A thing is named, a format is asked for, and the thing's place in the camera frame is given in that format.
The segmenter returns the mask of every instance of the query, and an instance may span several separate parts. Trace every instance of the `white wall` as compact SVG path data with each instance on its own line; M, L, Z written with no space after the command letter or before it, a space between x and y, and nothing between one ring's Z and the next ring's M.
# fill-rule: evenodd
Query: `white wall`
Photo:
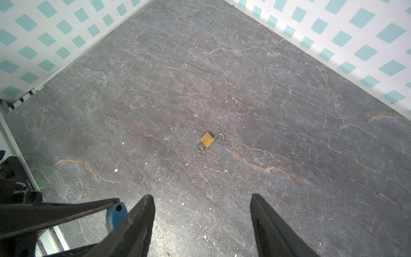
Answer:
M410 0L226 1L411 119Z
M1 0L0 98L40 88L150 1Z

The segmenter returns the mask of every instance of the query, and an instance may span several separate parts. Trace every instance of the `checkered wall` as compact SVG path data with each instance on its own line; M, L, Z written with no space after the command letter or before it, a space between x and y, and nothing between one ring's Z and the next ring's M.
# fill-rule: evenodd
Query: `checkered wall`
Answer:
M0 0L0 98L39 88L151 0Z
M410 0L226 0L411 119Z

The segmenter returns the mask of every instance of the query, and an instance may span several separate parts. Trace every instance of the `gray marble floor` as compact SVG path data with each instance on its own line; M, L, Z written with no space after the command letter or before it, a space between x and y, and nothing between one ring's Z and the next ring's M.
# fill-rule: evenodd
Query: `gray marble floor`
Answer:
M411 255L410 121L222 0L152 2L6 120L46 200L152 194L150 256L256 257L252 193L322 256Z

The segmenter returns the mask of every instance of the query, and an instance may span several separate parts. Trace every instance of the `blue plastic part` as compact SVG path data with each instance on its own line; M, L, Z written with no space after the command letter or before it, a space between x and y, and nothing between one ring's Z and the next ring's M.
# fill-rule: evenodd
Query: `blue plastic part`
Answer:
M127 216L127 208L123 202L114 204L107 210L107 229L113 231L115 227Z

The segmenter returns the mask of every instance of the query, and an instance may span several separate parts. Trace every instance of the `open padlock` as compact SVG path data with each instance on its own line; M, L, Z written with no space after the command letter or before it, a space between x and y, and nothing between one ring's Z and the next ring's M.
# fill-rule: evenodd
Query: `open padlock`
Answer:
M218 137L218 136L222 136L223 138L220 140L220 142L218 143L218 145L220 145L223 141L224 141L224 134L223 133L218 133L217 135L215 135L215 137L212 137L210 135L210 133L206 133L200 140L201 142L203 142L202 144L199 144L197 146L197 151L199 154L204 154L204 152L206 151L206 147L209 147L214 140Z

